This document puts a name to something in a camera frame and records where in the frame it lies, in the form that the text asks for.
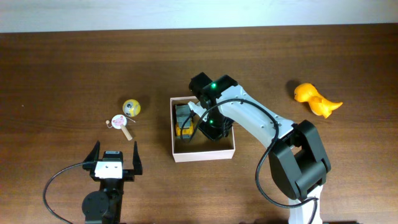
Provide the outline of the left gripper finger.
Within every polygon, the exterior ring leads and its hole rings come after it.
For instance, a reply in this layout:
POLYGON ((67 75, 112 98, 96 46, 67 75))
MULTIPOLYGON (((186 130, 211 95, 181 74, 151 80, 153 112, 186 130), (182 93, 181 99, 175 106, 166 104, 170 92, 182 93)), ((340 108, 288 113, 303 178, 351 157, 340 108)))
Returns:
POLYGON ((133 164, 134 175, 142 175, 143 174, 142 162, 139 156, 139 151, 136 141, 134 142, 132 164, 133 164))
POLYGON ((99 159, 99 152, 100 152, 100 142, 97 141, 91 152, 87 155, 87 157, 83 161, 82 168, 84 170, 92 170, 95 168, 96 162, 99 159))

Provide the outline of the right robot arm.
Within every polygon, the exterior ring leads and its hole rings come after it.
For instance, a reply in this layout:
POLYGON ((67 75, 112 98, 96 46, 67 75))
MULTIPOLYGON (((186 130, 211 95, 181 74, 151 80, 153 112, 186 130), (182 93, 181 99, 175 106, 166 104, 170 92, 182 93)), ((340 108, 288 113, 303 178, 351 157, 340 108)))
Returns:
POLYGON ((320 194, 331 163, 316 127, 307 120, 297 124, 277 115, 228 75, 212 80, 200 73, 188 88, 198 100, 188 104, 200 117, 195 130, 217 141, 238 123, 266 149, 255 172, 261 195, 273 205, 289 209, 289 223, 322 223, 320 194), (269 161, 272 179, 288 204, 271 199, 261 187, 259 175, 265 161, 269 161))

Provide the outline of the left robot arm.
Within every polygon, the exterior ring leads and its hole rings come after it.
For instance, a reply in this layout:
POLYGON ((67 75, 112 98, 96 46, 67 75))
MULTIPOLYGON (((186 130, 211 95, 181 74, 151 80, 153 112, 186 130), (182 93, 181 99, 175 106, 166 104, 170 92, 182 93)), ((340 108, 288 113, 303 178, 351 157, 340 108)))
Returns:
POLYGON ((133 146, 132 169, 123 168, 121 151, 105 151, 102 159, 99 154, 100 142, 96 142, 83 161, 83 169, 90 173, 95 182, 99 182, 99 189, 83 199, 81 209, 85 215, 85 223, 120 223, 124 183, 133 182, 135 176, 143 173, 137 143, 133 146))

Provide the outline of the orange toy dinosaur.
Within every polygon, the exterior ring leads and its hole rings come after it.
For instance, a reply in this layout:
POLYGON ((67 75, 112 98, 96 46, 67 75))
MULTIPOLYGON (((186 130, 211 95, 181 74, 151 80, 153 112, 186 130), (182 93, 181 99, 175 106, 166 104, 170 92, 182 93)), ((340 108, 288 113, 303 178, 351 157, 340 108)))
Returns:
POLYGON ((319 94, 311 83, 303 83, 294 90, 294 99, 299 103, 308 103, 311 111, 327 119, 334 110, 343 105, 343 102, 332 102, 319 94))

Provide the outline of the yellow grey toy truck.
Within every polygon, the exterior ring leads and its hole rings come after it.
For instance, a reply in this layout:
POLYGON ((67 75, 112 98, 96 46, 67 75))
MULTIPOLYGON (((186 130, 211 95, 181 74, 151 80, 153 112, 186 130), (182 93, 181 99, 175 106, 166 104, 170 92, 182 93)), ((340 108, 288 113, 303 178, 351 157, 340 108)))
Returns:
POLYGON ((194 130, 192 116, 189 105, 175 105, 175 134, 178 138, 191 138, 194 130))

